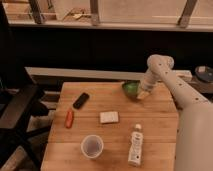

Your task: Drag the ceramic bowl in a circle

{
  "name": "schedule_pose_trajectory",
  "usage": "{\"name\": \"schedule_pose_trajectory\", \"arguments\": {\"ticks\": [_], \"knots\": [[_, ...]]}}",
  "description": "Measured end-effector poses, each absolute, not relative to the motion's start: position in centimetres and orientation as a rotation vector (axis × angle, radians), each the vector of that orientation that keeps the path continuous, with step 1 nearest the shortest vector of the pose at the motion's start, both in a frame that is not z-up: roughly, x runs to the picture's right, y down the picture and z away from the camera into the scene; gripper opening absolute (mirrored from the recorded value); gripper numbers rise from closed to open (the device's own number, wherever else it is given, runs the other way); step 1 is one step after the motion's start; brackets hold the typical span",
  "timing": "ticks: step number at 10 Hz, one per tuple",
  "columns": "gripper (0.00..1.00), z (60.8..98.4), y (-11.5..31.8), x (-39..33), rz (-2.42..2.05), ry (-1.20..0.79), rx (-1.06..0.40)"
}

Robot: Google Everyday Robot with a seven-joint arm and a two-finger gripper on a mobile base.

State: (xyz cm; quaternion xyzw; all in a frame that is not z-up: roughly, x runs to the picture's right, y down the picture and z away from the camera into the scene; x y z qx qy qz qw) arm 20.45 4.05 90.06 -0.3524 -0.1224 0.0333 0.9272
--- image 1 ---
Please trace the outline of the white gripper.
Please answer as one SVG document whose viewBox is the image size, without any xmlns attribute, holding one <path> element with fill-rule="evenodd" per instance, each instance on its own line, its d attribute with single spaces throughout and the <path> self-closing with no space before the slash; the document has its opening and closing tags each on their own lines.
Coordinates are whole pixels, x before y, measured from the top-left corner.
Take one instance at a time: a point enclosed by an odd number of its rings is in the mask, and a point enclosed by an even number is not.
<svg viewBox="0 0 213 171">
<path fill-rule="evenodd" d="M 157 81 L 158 76 L 152 71 L 147 71 L 140 80 L 137 98 L 142 100 L 149 96 Z"/>
</svg>

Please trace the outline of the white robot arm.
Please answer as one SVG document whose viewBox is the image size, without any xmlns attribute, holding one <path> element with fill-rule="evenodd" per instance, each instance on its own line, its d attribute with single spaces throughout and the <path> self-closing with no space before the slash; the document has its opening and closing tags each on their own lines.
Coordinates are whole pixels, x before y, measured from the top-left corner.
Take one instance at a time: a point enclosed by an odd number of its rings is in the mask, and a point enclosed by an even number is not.
<svg viewBox="0 0 213 171">
<path fill-rule="evenodd" d="M 138 97 L 148 96 L 161 80 L 182 112 L 176 138 L 174 171 L 213 171 L 213 103 L 172 70 L 170 56 L 151 55 L 140 80 Z"/>
</svg>

